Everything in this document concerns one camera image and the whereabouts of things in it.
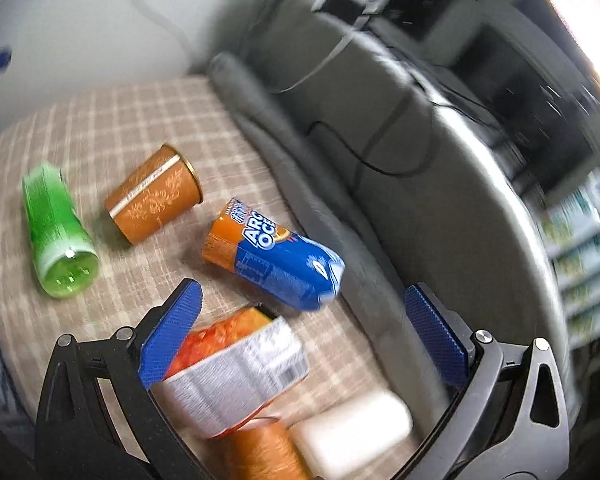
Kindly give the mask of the grey fleece blanket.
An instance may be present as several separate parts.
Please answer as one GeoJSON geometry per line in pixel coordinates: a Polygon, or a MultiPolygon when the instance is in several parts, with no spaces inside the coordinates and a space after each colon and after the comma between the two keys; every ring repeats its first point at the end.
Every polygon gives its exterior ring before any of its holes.
{"type": "Polygon", "coordinates": [[[434,363],[408,320],[404,285],[377,235],[334,168],[234,54],[207,74],[234,123],[270,168],[302,230],[346,264],[341,293],[392,388],[426,434],[449,404],[434,363]]]}

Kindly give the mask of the grey sofa backrest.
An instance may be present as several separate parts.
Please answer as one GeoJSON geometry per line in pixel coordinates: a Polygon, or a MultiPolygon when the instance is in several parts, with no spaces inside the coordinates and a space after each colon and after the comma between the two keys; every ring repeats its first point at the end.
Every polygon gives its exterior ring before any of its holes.
{"type": "Polygon", "coordinates": [[[306,0],[260,0],[242,62],[335,169],[403,285],[428,285],[505,341],[548,340],[576,417],[550,262],[478,127],[377,39],[306,0]]]}

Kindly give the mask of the green plastic cup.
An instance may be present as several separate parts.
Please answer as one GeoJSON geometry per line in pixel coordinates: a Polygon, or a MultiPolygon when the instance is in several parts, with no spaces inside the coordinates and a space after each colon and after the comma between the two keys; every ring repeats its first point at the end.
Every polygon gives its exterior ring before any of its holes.
{"type": "Polygon", "coordinates": [[[22,180],[32,263],[44,292],[56,299],[89,288],[99,271],[94,243],[58,167],[43,162],[22,180]]]}

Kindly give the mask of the red white labelled plastic cup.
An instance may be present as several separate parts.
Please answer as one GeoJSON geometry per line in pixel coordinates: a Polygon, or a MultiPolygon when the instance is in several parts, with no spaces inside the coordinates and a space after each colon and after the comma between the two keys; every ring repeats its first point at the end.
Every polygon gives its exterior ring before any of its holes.
{"type": "Polygon", "coordinates": [[[287,321],[254,304],[190,332],[151,390],[175,425],[216,439],[244,426],[309,370],[287,321]]]}

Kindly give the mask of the blue orange Arctic Ocean cup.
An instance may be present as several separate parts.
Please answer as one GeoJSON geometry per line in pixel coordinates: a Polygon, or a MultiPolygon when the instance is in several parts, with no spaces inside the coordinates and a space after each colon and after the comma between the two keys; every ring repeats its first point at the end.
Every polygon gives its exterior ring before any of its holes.
{"type": "Polygon", "coordinates": [[[334,301],[346,270],[332,249],[284,228],[237,197],[212,223],[202,258],[300,311],[317,311],[334,301]]]}

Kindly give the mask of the small copper patterned cup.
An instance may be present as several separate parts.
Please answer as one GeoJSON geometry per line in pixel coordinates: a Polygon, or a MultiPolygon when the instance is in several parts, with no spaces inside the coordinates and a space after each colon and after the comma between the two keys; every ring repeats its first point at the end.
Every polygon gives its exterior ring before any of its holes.
{"type": "Polygon", "coordinates": [[[163,143],[109,194],[104,206],[126,240],[137,245],[203,201],[193,165],[163,143]]]}

